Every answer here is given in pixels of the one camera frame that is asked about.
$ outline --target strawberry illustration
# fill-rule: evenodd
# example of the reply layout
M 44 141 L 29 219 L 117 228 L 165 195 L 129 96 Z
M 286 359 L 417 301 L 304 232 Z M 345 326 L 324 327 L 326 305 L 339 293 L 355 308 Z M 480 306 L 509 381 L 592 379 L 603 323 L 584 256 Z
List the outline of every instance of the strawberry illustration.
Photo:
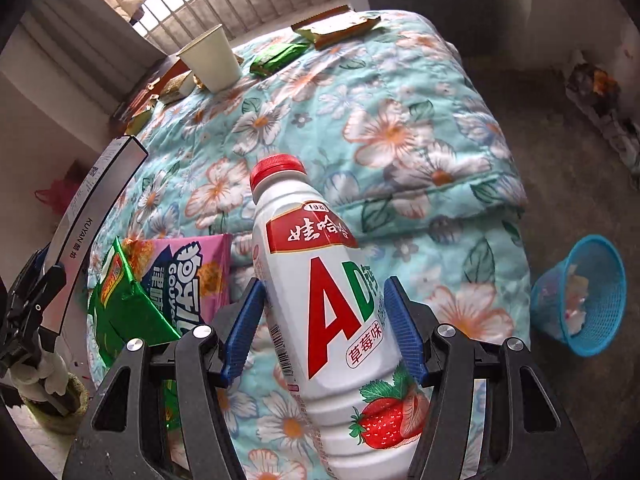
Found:
M 350 435 L 374 449 L 398 446 L 422 432 L 429 401 L 418 391 L 402 364 L 394 372 L 394 383 L 375 380 L 361 387 L 366 407 L 354 408 Z

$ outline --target red bag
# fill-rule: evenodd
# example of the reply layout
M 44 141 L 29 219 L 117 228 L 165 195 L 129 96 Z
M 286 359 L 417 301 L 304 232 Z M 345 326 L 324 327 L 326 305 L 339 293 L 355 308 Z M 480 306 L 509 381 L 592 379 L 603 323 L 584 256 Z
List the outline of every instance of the red bag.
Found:
M 48 205 L 56 215 L 62 216 L 79 187 L 80 183 L 64 178 L 54 180 L 49 189 L 39 189 L 33 194 L 43 204 Z

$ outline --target plastic bottle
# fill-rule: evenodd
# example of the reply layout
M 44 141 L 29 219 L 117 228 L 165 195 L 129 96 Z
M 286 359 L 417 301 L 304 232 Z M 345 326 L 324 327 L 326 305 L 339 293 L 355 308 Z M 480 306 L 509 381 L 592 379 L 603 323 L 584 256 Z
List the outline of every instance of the plastic bottle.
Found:
M 271 338 L 324 468 L 340 480 L 404 480 L 428 401 L 400 364 L 363 251 L 294 156 L 260 161 L 250 183 Z

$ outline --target red bottle cap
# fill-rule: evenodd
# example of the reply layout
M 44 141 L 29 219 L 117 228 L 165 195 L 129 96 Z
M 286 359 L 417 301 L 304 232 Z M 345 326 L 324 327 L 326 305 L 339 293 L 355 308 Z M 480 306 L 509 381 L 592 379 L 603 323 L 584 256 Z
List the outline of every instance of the red bottle cap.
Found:
M 270 155 L 258 162 L 252 169 L 251 176 L 249 177 L 251 191 L 265 178 L 279 171 L 299 171 L 300 173 L 306 174 L 305 167 L 297 157 L 287 155 L 286 153 Z

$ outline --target bed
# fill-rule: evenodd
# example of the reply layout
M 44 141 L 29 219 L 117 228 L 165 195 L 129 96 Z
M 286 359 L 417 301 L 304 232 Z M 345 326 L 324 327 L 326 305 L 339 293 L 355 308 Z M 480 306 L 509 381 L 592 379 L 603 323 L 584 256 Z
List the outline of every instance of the bed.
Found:
M 236 49 L 245 62 L 235 86 L 157 106 L 138 136 L 149 158 L 98 234 L 88 288 L 116 236 L 230 232 L 230 290 L 238 298 L 253 275 L 249 173 L 264 156 L 292 153 L 347 222 L 379 282 L 399 276 L 409 297 L 473 338 L 528 343 L 529 267 L 518 230 L 526 196 L 500 126 L 455 48 L 427 20 L 371 14 L 382 21 L 363 37 L 310 50 L 267 79 L 249 74 L 252 59 L 294 34 L 257 38 Z M 90 316 L 88 327 L 99 383 L 106 369 Z M 310 433 L 297 426 L 303 419 L 264 324 L 241 379 L 218 396 L 247 478 L 328 478 Z M 477 381 L 463 478 L 478 467 L 483 417 Z

